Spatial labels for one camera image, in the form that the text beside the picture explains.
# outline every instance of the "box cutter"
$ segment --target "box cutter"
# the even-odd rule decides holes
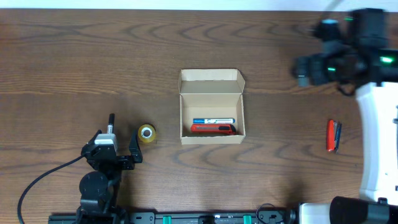
[[[340,143],[341,123],[329,120],[328,129],[326,131],[326,150],[328,152],[337,153]]]
[[[232,124],[193,124],[193,133],[224,133],[229,135],[236,134],[236,129]]]

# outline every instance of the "white wall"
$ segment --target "white wall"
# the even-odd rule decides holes
[[[0,0],[0,8],[323,11],[331,0]],[[379,7],[398,12],[398,0],[343,0],[335,9]]]

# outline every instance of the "green light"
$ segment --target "green light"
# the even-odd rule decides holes
[[[384,63],[391,63],[394,61],[394,59],[390,57],[380,57],[380,61]]]

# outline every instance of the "blue marker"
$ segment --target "blue marker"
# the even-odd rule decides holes
[[[194,124],[233,124],[235,119],[233,118],[194,118]]]

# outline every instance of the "open box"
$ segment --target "open box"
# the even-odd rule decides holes
[[[181,144],[240,144],[246,136],[243,88],[244,79],[238,69],[181,70]],[[192,133],[194,118],[234,118],[236,135]]]

